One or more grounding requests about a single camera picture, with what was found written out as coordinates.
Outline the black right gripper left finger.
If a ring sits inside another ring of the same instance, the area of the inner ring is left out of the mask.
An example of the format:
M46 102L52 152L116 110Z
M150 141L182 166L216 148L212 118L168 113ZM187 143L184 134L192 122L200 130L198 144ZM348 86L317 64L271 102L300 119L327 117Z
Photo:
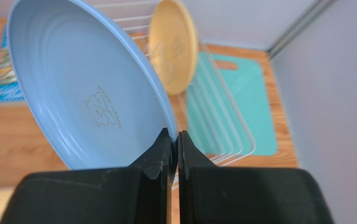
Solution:
M171 138L154 143L124 168L39 172L17 185L2 224L169 224Z

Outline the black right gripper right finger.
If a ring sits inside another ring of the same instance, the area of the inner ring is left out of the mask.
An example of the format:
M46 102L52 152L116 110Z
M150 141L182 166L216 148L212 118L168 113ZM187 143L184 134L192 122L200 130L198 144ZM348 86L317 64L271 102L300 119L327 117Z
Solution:
M318 183L298 168L218 167L178 136L183 224L331 224Z

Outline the blue plate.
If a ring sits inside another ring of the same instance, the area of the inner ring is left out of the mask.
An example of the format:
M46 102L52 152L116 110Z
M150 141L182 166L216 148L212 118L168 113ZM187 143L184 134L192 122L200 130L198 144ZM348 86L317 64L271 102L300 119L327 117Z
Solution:
M125 167L166 128L178 131L150 61L81 0L16 0L7 42L25 100L69 169Z

